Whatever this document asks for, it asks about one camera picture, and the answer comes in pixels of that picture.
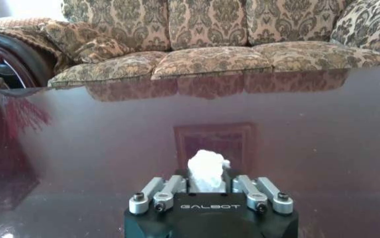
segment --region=glossy wooden tabletop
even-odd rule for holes
[[[0,238],[123,237],[199,148],[288,191],[300,238],[380,238],[380,68],[0,91]]]

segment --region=silver metal bracket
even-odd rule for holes
[[[175,194],[185,191],[187,180],[180,175],[172,175],[171,179],[165,183],[164,189],[153,196],[155,210],[157,212],[165,212],[172,208],[175,204]]]
[[[257,189],[267,195],[273,210],[284,215],[293,212],[293,200],[287,193],[280,192],[267,177],[256,179]]]
[[[128,201],[129,212],[135,215],[143,214],[149,209],[149,203],[153,195],[164,187],[164,179],[160,177],[152,178],[141,192],[136,193]]]
[[[257,190],[247,175],[240,175],[233,179],[233,192],[245,193],[248,208],[251,208],[256,212],[265,213],[268,198]]]

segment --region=bolt head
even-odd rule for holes
[[[267,209],[268,209],[268,207],[267,207],[267,205],[264,204],[264,203],[259,203],[257,205],[256,205],[256,211],[257,211],[257,213],[259,214],[265,214],[267,213]]]
[[[141,192],[135,193],[135,195],[132,196],[132,198],[135,199],[136,202],[143,201],[143,199],[144,199],[144,193],[141,193]]]
[[[163,202],[159,202],[159,203],[155,204],[155,211],[157,213],[161,213],[161,212],[165,211],[165,204]]]
[[[279,192],[279,199],[287,201],[289,199],[289,195],[285,192]]]

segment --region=white tissue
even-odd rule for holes
[[[189,159],[188,168],[191,172],[191,192],[225,192],[223,181],[223,167],[229,168],[229,161],[212,151],[199,150]]]

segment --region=sofa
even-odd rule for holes
[[[380,66],[380,0],[64,0],[61,8],[68,22],[0,19],[0,73],[25,87]]]

